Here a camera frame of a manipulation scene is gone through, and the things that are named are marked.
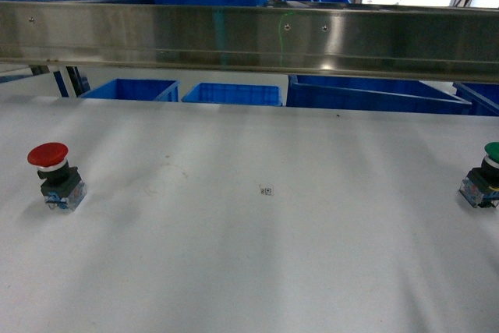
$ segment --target white table surface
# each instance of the white table surface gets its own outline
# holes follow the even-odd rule
[[[4,97],[0,331],[499,331],[498,215],[457,192],[498,126]],[[73,213],[26,161],[48,141]]]

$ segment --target stainless steel rail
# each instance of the stainless steel rail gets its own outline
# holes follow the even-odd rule
[[[332,6],[0,2],[0,62],[499,82],[498,11]]]

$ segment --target metal beam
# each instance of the metal beam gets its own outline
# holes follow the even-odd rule
[[[0,62],[33,65],[499,82],[495,41],[484,9],[0,2]]]

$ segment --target green wire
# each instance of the green wire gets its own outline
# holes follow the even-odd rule
[[[281,68],[282,68],[282,58],[283,58],[283,54],[284,54],[284,41],[282,39],[282,23],[283,23],[284,18],[286,16],[292,16],[294,14],[295,14],[294,12],[287,12],[281,16],[281,21],[279,21],[279,43],[281,45],[281,59],[280,59],[280,67]]]

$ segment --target small label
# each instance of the small label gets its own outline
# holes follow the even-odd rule
[[[272,185],[260,185],[260,194],[272,197],[274,195],[274,187]]]

